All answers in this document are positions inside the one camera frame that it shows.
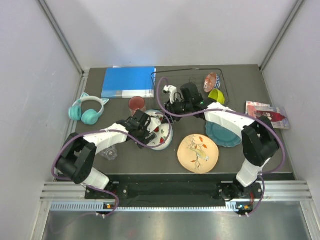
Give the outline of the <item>red translucent mug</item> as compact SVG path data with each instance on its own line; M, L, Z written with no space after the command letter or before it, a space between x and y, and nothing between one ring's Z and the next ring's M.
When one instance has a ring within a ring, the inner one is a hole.
M145 112L146 111L145 99L140 96L134 96L129 100L128 107L130 109L132 117L135 115L137 110Z

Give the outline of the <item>teal embossed plate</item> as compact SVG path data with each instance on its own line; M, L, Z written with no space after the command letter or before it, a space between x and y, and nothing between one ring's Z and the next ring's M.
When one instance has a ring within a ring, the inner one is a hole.
M206 135L218 146L234 148L242 143L242 139L232 131L213 122L206 122Z

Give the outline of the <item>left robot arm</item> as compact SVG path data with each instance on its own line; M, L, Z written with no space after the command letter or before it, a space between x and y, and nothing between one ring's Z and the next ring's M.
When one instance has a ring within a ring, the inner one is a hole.
M105 129L73 133L57 154L53 169L60 171L66 180L89 186L102 198L109 198L114 187L104 173L93 167L96 155L128 140L135 141L141 148L157 148L157 145L148 144L157 137L155 130L160 128L163 119L160 112L149 115L137 110L134 116L119 120Z

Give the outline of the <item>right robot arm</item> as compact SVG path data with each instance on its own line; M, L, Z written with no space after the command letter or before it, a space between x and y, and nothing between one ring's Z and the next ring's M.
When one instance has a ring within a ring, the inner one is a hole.
M181 87L181 100L175 99L178 92L173 85L165 85L163 92L169 95L163 109L174 121L194 116L222 127L240 138L245 160L232 187L239 198L249 195L263 167L281 148L281 141L270 120L265 116L254 118L233 111L210 97L203 98L192 82Z

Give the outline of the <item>peach bird plate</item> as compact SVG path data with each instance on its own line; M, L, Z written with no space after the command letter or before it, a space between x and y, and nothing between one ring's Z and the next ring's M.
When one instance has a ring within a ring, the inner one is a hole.
M218 146L207 136L191 134L185 137L177 150L179 163L195 174L206 174L213 170L219 159Z

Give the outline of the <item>lime green bowl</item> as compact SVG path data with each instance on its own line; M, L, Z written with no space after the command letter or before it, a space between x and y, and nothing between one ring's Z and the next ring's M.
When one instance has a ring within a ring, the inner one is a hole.
M225 104L225 96L224 94L219 90L214 88L208 95L209 98L216 100L218 103L224 105Z

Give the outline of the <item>white watermelon plate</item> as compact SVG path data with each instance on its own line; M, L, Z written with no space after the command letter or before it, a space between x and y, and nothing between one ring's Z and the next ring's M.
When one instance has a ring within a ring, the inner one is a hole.
M162 112L147 110L145 113L150 116L147 131L150 133L149 137L152 138L146 145L154 151L166 149L173 139L173 127Z

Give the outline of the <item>orange blue patterned bowl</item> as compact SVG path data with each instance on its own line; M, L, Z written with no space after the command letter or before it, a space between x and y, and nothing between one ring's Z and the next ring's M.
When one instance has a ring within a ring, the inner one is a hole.
M219 89L220 86L220 77L215 72L211 72L204 80L203 90L205 93L210 93L213 89Z

